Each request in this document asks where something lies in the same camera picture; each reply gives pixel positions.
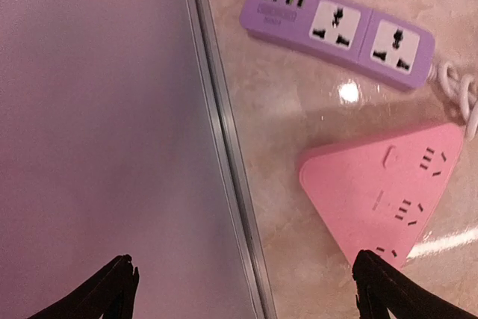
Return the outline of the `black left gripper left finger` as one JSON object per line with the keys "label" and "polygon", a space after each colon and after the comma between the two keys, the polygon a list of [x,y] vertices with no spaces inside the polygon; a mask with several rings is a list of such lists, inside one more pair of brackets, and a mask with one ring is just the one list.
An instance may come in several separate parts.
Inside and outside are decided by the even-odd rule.
{"label": "black left gripper left finger", "polygon": [[133,318],[139,270],[129,254],[118,255],[74,291],[32,317]]}

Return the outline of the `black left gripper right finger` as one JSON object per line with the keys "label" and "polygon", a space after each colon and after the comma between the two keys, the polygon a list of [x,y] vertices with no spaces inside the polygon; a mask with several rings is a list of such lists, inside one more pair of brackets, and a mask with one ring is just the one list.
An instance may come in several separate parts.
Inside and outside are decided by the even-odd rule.
{"label": "black left gripper right finger", "polygon": [[428,292],[371,250],[353,263],[360,318],[475,318],[470,312]]}

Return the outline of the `pink triangular power strip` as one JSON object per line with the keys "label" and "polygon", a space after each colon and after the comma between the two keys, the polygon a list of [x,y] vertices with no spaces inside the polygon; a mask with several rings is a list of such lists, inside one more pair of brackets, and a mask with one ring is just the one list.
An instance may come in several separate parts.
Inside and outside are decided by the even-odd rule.
{"label": "pink triangular power strip", "polygon": [[459,159],[454,123],[413,126],[301,155],[299,183],[349,263],[371,250],[396,269],[420,237]]}

